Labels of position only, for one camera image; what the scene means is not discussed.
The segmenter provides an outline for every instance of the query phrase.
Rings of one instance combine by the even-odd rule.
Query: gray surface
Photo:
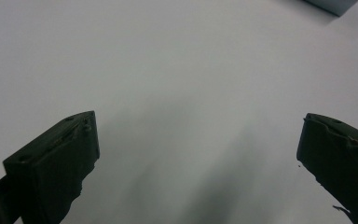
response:
[[[358,3],[0,2],[1,161],[94,109],[63,223],[350,223],[298,167],[307,112],[358,128]]]

